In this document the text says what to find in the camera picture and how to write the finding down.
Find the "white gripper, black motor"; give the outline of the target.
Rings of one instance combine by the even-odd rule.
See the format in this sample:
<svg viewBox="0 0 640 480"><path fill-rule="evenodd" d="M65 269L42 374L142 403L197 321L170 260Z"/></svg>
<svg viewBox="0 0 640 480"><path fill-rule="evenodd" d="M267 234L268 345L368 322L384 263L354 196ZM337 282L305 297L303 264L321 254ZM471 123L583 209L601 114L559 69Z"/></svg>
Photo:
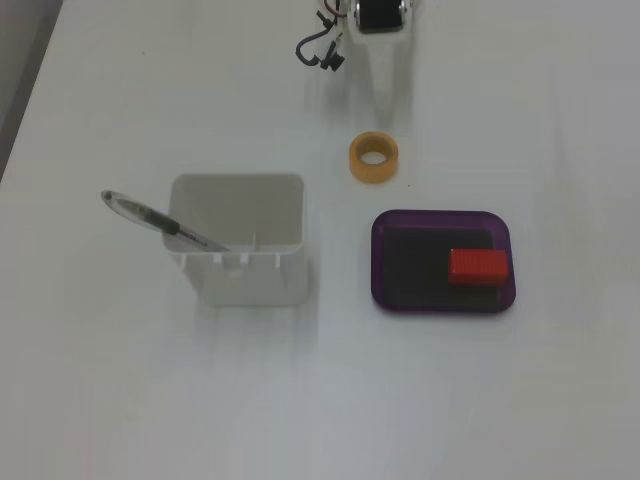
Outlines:
<svg viewBox="0 0 640 480"><path fill-rule="evenodd" d="M413 101L413 1L355 0L350 4L349 31L366 54L372 103L379 125L406 128ZM388 41L382 34L404 33L395 48L391 104L388 107Z"/></svg>

